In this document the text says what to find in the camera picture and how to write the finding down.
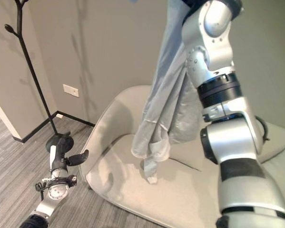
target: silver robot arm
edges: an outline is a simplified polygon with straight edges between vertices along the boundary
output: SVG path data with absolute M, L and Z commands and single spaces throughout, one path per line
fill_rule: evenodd
M 236 78 L 228 40 L 240 0 L 194 2 L 182 27 L 187 74 L 198 90 L 205 156 L 220 166 L 218 228 L 285 228 L 285 200 L 256 155 L 265 139 Z
M 76 186 L 77 177 L 75 175 L 68 176 L 67 166 L 82 164 L 88 158 L 88 150 L 82 154 L 65 158 L 65 153 L 71 148 L 64 140 L 66 139 L 63 136 L 57 146 L 51 146 L 49 159 L 51 177 L 43 178 L 42 183 L 36 185 L 39 188 L 36 187 L 36 189 L 41 192 L 41 202 L 20 228 L 47 228 L 54 211 L 66 201 L 69 188 Z

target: chair seat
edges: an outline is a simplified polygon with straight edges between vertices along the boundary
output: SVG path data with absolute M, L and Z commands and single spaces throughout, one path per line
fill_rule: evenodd
M 203 171 L 175 160 L 161 162 L 158 183 L 142 177 L 141 160 L 131 152 L 134 135 L 119 138 L 87 174 L 91 188 L 134 214 L 172 228 L 214 228 L 220 217 L 218 166 L 203 159 Z

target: black coat rack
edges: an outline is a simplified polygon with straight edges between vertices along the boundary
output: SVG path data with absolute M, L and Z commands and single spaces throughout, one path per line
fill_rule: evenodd
M 60 138 L 64 135 L 64 138 L 66 137 L 66 142 L 67 142 L 65 144 L 65 148 L 64 149 L 66 150 L 65 152 L 67 152 L 67 151 L 69 151 L 72 148 L 72 146 L 74 144 L 74 141 L 73 141 L 72 137 L 70 136 L 70 132 L 67 132 L 66 134 L 58 133 L 57 128 L 56 128 L 56 126 L 55 126 L 55 124 L 54 124 L 54 122 L 52 120 L 53 118 L 50 115 L 47 103 L 45 101 L 44 95 L 42 93 L 41 87 L 40 87 L 39 82 L 38 82 L 38 78 L 37 78 L 36 73 L 34 71 L 31 59 L 29 57 L 29 54 L 28 54 L 28 51 L 27 51 L 27 48 L 26 48 L 26 45 L 25 45 L 25 42 L 24 42 L 24 38 L 23 38 L 23 34 L 22 34 L 23 7 L 24 7 L 24 4 L 28 0 L 22 0 L 22 1 L 14 0 L 14 1 L 16 3 L 17 10 L 18 10 L 17 31 L 15 32 L 13 27 L 8 25 L 8 24 L 5 24 L 5 29 L 8 32 L 14 34 L 19 39 L 20 45 L 21 45 L 22 50 L 24 52 L 25 59 L 27 61 L 29 70 L 30 70 L 31 75 L 32 75 L 32 78 L 33 78 L 34 83 L 35 83 L 35 85 L 36 85 L 36 87 L 38 89 L 38 92 L 39 92 L 39 95 L 41 97 L 42 103 L 44 105 L 44 108 L 46 110 L 47 116 L 48 116 L 49 121 L 51 123 L 52 129 L 54 131 L 54 135 L 46 143 L 46 149 L 47 149 L 48 152 L 50 152 L 50 147 L 52 145 L 57 145 L 58 141 L 60 140 Z

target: baseboard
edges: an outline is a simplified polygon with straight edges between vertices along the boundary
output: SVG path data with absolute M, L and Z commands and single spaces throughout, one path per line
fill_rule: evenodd
M 88 121 L 85 121 L 85 120 L 82 120 L 80 118 L 77 118 L 77 117 L 74 117 L 72 115 L 69 115 L 69 114 L 66 114 L 64 112 L 61 112 L 61 111 L 56 111 L 54 114 L 51 115 L 51 118 L 54 118 L 57 114 L 61 114 L 63 116 L 66 116 L 70 119 L 73 119 L 73 120 L 76 120 L 76 121 L 79 121 L 81 123 L 84 123 L 88 126 L 92 126 L 94 127 L 95 124 L 94 123 L 90 123 Z M 39 130 L 41 130 L 42 127 L 44 127 L 47 123 L 49 123 L 49 118 L 47 118 L 44 122 L 42 122 L 39 126 L 37 126 L 30 134 L 28 134 L 27 136 L 25 136 L 23 139 L 19 139 L 19 138 L 16 138 L 13 136 L 13 139 L 16 140 L 16 141 L 19 141 L 21 143 L 25 143 L 28 139 L 30 139 L 35 133 L 37 133 Z
M 52 118 L 54 118 L 58 112 L 56 111 L 54 114 L 51 115 Z M 30 132 L 28 135 L 26 135 L 23 139 L 19 139 L 13 136 L 13 139 L 16 141 L 19 141 L 21 143 L 25 143 L 28 139 L 30 139 L 35 133 L 37 133 L 39 130 L 41 130 L 42 127 L 44 127 L 49 122 L 49 118 L 47 118 L 44 122 L 42 122 L 39 126 L 37 126 L 32 132 Z
M 68 118 L 70 118 L 70 119 L 79 121 L 79 122 L 84 123 L 84 124 L 86 124 L 86 125 L 88 125 L 88 126 L 91 126 L 91 127 L 94 127 L 94 126 L 95 126 L 94 123 L 90 123 L 90 122 L 88 122 L 88 121 L 82 120 L 82 119 L 80 119 L 80 118 L 74 117 L 74 116 L 72 116 L 72 115 L 66 114 L 66 113 L 61 112 L 61 111 L 58 111 L 58 114 L 61 114 L 61 115 L 66 116 L 66 117 L 68 117 Z

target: gray carpet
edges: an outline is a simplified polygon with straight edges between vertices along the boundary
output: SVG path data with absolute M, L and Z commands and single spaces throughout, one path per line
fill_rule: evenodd
M 59 133 L 71 130 L 74 147 L 66 155 L 79 153 L 92 128 L 63 117 L 54 118 Z M 48 123 L 26 143 L 13 140 L 0 119 L 0 228 L 17 228 L 40 202 L 34 184 L 49 177 L 49 154 L 45 143 L 53 135 Z M 79 177 L 78 167 L 69 175 Z M 50 228 L 160 228 L 103 200 L 78 178 L 69 199 L 54 213 Z

